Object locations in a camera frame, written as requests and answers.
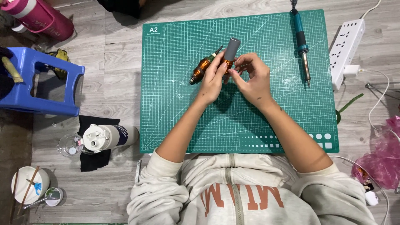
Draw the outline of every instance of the screwdriver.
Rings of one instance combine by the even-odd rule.
[[[221,45],[221,47],[217,51],[215,51],[210,56],[205,57],[204,59],[202,59],[200,61],[199,65],[194,69],[192,77],[190,78],[190,81],[189,81],[190,85],[193,85],[193,84],[201,81],[201,79],[203,79],[206,69],[210,66],[211,62],[214,60],[214,58],[217,56],[217,54],[221,51],[222,47],[223,46]]]
[[[308,87],[310,87],[310,71],[308,69],[308,61],[307,61],[307,53],[308,53],[308,45],[306,44],[306,37],[304,36],[303,25],[301,23],[301,17],[297,9],[293,6],[291,12],[294,15],[294,29],[296,31],[296,41],[297,41],[297,53],[300,55],[304,73],[306,75],[306,82]]]

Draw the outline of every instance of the copper wire coil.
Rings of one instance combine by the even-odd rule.
[[[208,59],[202,59],[199,65],[193,70],[192,79],[199,82],[204,77],[206,69],[210,66],[211,62]]]
[[[222,58],[221,63],[220,63],[220,66],[221,66],[224,62],[226,62],[226,63],[228,64],[228,67],[226,68],[226,71],[225,71],[225,74],[227,74],[227,73],[228,73],[228,70],[229,70],[230,68],[232,68],[233,61],[229,61],[229,60],[226,60],[226,59]]]

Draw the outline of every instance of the pink water bottle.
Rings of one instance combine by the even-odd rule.
[[[64,41],[74,32],[73,23],[43,0],[5,0],[1,9],[33,32]]]

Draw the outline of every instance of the power strip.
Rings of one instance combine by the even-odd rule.
[[[344,22],[329,53],[333,90],[339,90],[343,73],[350,65],[365,31],[364,19]]]

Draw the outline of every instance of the hand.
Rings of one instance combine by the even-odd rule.
[[[200,90],[194,100],[195,102],[200,102],[208,106],[218,98],[222,87],[222,77],[228,67],[226,63],[218,67],[224,53],[225,51],[219,53],[207,68],[201,82]]]
[[[240,77],[243,71],[249,73],[250,80],[248,82]],[[259,110],[274,102],[270,91],[270,68],[264,64],[257,54],[249,53],[239,56],[235,62],[235,69],[228,70],[228,74],[247,101]]]

